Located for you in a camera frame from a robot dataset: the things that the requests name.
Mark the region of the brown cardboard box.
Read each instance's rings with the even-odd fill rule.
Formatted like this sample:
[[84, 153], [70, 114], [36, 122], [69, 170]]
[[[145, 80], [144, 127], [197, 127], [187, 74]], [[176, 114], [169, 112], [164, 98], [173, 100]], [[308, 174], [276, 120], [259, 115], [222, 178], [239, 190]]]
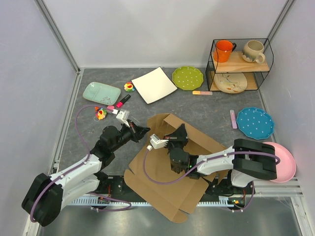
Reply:
[[[173, 223], [187, 221], [188, 214], [194, 212], [209, 184], [203, 178], [191, 179], [189, 177], [170, 185], [156, 184], [145, 176], [143, 158], [152, 134], [156, 134], [162, 139], [164, 135], [174, 132], [182, 123], [185, 124], [189, 138], [184, 150], [190, 154], [206, 155], [226, 149], [225, 146], [177, 116], [157, 114], [148, 119], [147, 126], [151, 129], [148, 133], [148, 140], [124, 173], [127, 186]], [[177, 174], [171, 170], [167, 152], [166, 148], [153, 149], [146, 156], [146, 172], [155, 181], [170, 182], [184, 174], [184, 172]]]

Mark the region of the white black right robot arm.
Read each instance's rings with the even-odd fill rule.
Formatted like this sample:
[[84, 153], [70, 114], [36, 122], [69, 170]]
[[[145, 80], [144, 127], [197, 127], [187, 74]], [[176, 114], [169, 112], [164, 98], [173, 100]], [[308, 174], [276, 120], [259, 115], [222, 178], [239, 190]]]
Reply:
[[173, 133], [165, 135], [165, 147], [170, 157], [171, 170], [184, 172], [184, 176], [199, 179], [212, 173], [229, 170], [230, 178], [225, 187], [230, 193], [238, 193], [248, 183], [256, 180], [275, 180], [280, 158], [275, 147], [269, 144], [236, 139], [229, 148], [207, 155], [192, 155], [184, 151], [188, 144], [185, 125], [182, 124]]

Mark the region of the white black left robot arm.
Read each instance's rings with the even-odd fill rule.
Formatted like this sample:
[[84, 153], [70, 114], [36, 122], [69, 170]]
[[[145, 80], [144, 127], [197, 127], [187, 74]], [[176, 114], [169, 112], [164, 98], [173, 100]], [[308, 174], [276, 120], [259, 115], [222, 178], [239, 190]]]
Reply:
[[52, 175], [41, 173], [22, 201], [22, 209], [33, 223], [45, 227], [72, 201], [90, 192], [104, 193], [109, 176], [103, 169], [114, 160], [114, 152], [129, 141], [139, 142], [150, 128], [128, 121], [121, 129], [107, 126], [88, 154], [72, 166]]

